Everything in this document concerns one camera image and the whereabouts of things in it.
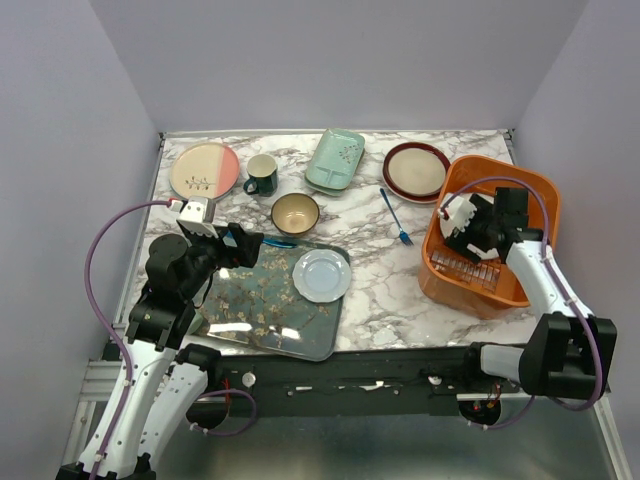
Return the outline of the white strawberry pattern plate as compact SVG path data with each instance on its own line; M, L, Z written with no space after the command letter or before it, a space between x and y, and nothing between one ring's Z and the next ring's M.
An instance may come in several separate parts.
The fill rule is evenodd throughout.
M445 237L445 245L472 263L499 257L496 235L488 221L472 221L464 231Z

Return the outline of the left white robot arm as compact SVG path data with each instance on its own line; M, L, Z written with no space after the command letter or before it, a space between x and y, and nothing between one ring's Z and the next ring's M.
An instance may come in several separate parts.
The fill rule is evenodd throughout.
M60 479L153 479L188 409L222 380L221 354L184 345L194 298L221 269L256 265L264 236L237 223L211 236L181 230L149 247L147 281L117 342L123 366L93 437Z

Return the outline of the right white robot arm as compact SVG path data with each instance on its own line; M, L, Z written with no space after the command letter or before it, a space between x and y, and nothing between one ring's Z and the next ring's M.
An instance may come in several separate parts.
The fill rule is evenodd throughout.
M501 377L531 396L548 397L570 410L586 410L603 394L617 339L576 296L560 271L546 227L529 224L528 188L499 187L492 200L479 194L445 195L437 214L448 248L478 263L499 260L516 276L537 317L522 347L473 346L460 379L480 392Z

